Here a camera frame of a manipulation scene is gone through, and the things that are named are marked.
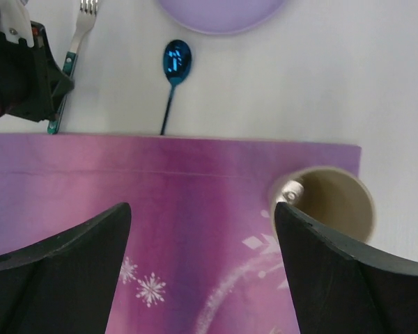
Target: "beige cup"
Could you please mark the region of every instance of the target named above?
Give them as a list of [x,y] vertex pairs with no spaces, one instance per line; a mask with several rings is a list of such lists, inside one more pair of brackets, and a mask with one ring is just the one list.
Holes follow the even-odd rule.
[[[340,168],[307,168],[279,179],[272,188],[272,213],[278,202],[288,202],[362,242],[367,242],[373,232],[375,209],[369,191],[353,174]],[[277,237],[274,214],[272,229]]]

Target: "spoon handle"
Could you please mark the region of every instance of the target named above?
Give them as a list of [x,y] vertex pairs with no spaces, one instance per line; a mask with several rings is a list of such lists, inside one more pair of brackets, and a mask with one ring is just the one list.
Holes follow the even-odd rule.
[[164,115],[164,120],[162,122],[161,136],[163,136],[166,132],[167,120],[169,119],[169,111],[170,111],[170,106],[172,105],[173,94],[175,93],[175,87],[176,86],[172,86],[172,88],[170,89],[169,101],[167,102],[167,108],[166,108],[166,114]]

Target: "spoon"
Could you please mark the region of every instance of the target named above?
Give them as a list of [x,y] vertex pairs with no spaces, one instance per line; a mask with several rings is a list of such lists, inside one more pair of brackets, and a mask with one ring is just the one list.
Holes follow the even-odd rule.
[[164,115],[164,121],[161,128],[161,136],[164,135],[167,126],[167,120],[169,118],[170,106],[172,104],[173,94],[175,88],[186,80],[189,75],[192,65],[192,53],[189,45],[182,40],[172,40],[164,50],[164,57],[162,60],[162,66],[167,80],[171,84],[171,90],[169,94],[169,101],[167,102],[166,114]]

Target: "plate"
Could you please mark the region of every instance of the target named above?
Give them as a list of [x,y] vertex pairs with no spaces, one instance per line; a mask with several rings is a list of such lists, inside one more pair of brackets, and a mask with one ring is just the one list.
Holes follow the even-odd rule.
[[270,19],[285,0],[159,0],[179,24],[208,35],[240,33]]

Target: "fork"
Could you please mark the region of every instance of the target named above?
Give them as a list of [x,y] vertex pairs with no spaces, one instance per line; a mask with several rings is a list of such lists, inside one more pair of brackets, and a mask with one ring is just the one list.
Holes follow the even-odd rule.
[[[81,7],[76,21],[76,31],[72,37],[70,50],[67,52],[65,62],[63,63],[63,72],[70,78],[75,73],[77,55],[79,47],[85,35],[95,26],[96,15],[98,14],[98,0],[81,0]],[[65,109],[67,97],[62,99],[59,109],[56,113],[56,120],[48,124],[48,133],[57,134],[62,121],[63,110]]]

